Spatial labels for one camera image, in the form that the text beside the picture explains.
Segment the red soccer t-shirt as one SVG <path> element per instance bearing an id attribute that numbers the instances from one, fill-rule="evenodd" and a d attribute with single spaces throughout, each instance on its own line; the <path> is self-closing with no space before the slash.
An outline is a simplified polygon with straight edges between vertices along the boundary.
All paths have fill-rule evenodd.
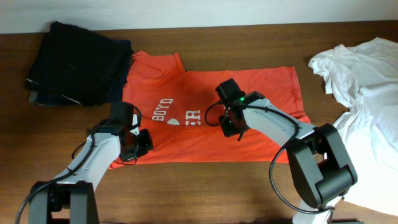
<path id="1" fill-rule="evenodd" d="M 308 122 L 294 67 L 196 72 L 184 69 L 179 54 L 140 51 L 133 55 L 123 100 L 141 111 L 141 128 L 149 130 L 154 148 L 135 164 L 272 160 L 280 147 L 262 133 L 250 129 L 242 138 L 227 138 L 217 125 L 224 108 L 215 89 L 230 78 Z"/>

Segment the white t-shirt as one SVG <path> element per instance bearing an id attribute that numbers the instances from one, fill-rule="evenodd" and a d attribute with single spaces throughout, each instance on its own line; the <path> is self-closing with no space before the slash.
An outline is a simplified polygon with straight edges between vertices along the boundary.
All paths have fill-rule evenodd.
<path id="1" fill-rule="evenodd" d="M 339 45 L 308 66 L 348 109 L 333 124 L 358 175 L 344 200 L 397 215 L 397 43 L 376 37 Z"/>

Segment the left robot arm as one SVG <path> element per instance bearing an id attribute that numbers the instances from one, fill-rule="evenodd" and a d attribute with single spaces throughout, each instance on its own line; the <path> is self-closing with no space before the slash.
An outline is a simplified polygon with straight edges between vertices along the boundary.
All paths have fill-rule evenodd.
<path id="1" fill-rule="evenodd" d="M 113 103 L 110 116 L 87 131 L 72 162 L 54 179 L 32 186 L 16 222 L 27 207 L 29 223 L 99 223 L 95 190 L 108 167 L 135 164 L 153 148 L 150 132 L 140 129 L 141 119 L 136 106 Z"/>

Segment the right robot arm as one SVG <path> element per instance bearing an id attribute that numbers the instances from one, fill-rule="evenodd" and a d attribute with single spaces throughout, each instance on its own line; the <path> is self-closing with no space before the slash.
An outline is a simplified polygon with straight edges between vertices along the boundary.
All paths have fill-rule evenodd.
<path id="1" fill-rule="evenodd" d="M 232 78 L 215 91 L 224 105 L 219 122 L 226 137 L 242 138 L 253 129 L 280 146 L 271 160 L 269 180 L 281 201 L 295 210 L 292 223 L 331 223 L 335 205 L 358 181 L 337 129 L 328 123 L 315 126 L 301 122 L 259 92 L 245 93 Z M 294 187 L 301 198 L 298 207 L 282 196 L 274 182 L 274 166 L 283 152 L 287 153 Z"/>

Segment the folded navy blue garment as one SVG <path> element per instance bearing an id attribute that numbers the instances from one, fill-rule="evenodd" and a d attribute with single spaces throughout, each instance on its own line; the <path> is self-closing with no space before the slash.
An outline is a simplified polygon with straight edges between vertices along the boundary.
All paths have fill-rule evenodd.
<path id="1" fill-rule="evenodd" d="M 124 57 L 123 64 L 120 65 L 117 80 L 113 81 L 106 95 L 104 102 L 111 103 L 114 101 L 121 101 L 123 87 L 126 84 L 126 78 L 130 68 L 130 59 L 133 53 L 131 49 L 131 42 L 129 40 L 117 40 L 123 47 L 129 48 L 129 55 Z M 29 103 L 40 106 L 58 106 L 58 105 L 79 105 L 76 100 L 67 98 L 65 96 L 58 96 L 51 93 L 43 93 L 40 91 L 30 91 Z"/>

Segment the folded black garment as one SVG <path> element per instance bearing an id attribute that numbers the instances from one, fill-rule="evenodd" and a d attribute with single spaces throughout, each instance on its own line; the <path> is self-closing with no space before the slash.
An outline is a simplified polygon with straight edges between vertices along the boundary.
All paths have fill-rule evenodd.
<path id="1" fill-rule="evenodd" d="M 43 36 L 25 88 L 100 106 L 129 53 L 115 39 L 55 21 Z"/>

